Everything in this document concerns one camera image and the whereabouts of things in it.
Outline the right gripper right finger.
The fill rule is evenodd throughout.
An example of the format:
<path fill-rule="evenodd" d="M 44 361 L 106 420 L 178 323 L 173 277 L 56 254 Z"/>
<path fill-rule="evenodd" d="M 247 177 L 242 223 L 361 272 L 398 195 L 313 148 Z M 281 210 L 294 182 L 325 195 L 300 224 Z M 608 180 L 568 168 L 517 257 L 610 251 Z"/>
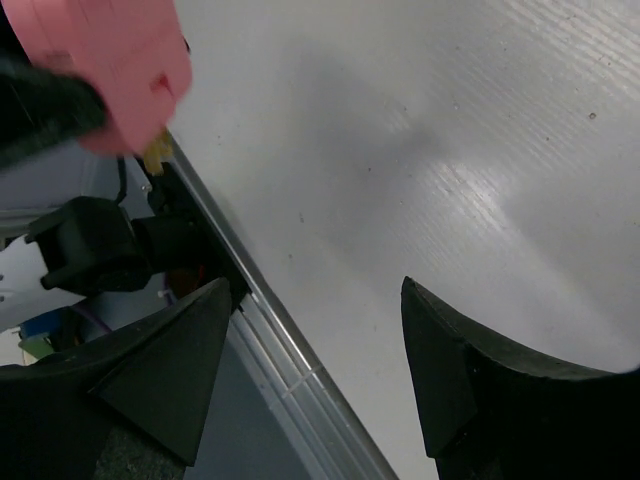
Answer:
<path fill-rule="evenodd" d="M 413 279 L 404 344 L 442 479 L 635 479 L 639 373 L 564 361 L 463 315 Z"/>

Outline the pink plug adapter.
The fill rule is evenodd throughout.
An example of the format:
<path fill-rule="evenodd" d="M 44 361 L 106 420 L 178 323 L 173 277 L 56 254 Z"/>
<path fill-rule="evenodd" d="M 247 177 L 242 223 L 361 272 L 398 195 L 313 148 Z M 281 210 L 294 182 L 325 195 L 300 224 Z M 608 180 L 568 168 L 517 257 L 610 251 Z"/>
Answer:
<path fill-rule="evenodd" d="M 107 111 L 73 139 L 106 156 L 134 156 L 158 175 L 172 153 L 168 123 L 192 83 L 190 49 L 173 2 L 4 1 L 1 53 L 82 79 Z"/>

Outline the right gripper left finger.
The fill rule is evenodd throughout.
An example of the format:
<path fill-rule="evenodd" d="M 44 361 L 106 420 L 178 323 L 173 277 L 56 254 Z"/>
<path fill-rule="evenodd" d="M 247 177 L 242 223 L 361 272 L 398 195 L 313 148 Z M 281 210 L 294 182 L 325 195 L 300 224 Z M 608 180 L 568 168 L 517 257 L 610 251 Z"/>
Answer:
<path fill-rule="evenodd" d="M 195 463 L 231 314 L 225 279 L 1 370 L 5 479 L 180 479 Z"/>

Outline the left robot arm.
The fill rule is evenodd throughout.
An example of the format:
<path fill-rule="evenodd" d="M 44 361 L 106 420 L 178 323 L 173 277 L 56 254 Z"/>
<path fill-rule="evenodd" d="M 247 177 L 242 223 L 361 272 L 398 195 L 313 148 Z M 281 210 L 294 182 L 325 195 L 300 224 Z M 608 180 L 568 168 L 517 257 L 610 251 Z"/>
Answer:
<path fill-rule="evenodd" d="M 1 168 L 101 129 L 106 108 L 86 82 L 1 55 Z M 1 327 L 12 328 L 102 292 L 144 288 L 152 268 L 121 203 L 79 196 L 31 222 L 1 253 Z"/>

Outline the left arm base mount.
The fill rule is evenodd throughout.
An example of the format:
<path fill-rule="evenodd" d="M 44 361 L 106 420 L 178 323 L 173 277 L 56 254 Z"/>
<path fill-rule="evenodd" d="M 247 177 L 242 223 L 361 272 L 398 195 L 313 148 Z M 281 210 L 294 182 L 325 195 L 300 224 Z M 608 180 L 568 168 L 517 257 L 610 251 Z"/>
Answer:
<path fill-rule="evenodd" d="M 249 292 L 248 284 L 176 167 L 166 163 L 163 174 L 148 180 L 147 203 L 153 215 L 134 219 L 132 226 L 152 272 L 164 277 L 163 289 L 176 301 L 224 278 L 237 308 Z"/>

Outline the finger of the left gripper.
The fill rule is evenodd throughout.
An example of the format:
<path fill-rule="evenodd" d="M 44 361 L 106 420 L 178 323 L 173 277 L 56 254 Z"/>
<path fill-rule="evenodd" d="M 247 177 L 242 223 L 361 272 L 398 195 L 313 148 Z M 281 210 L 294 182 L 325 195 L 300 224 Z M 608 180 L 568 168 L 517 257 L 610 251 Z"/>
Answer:
<path fill-rule="evenodd" d="M 1 53 L 1 168 L 106 125 L 103 100 L 80 78 Z"/>

